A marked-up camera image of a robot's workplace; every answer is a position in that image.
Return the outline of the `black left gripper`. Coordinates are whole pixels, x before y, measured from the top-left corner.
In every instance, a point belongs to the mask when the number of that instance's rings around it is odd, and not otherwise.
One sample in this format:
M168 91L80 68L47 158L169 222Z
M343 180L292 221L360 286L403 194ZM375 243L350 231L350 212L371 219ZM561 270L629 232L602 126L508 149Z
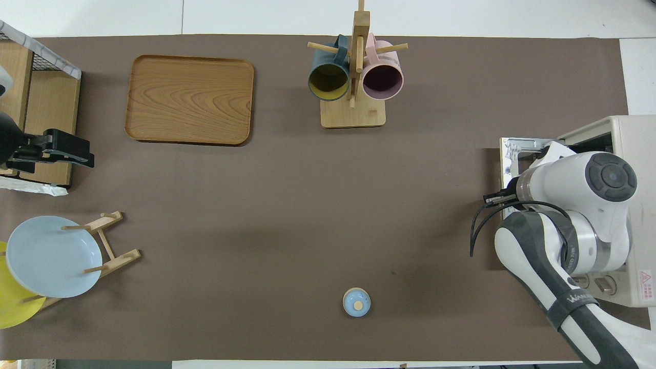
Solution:
M35 173L37 162L66 162L95 167L89 150L79 150L79 138L59 129L47 129L42 135L23 132L10 115L1 112L2 170Z

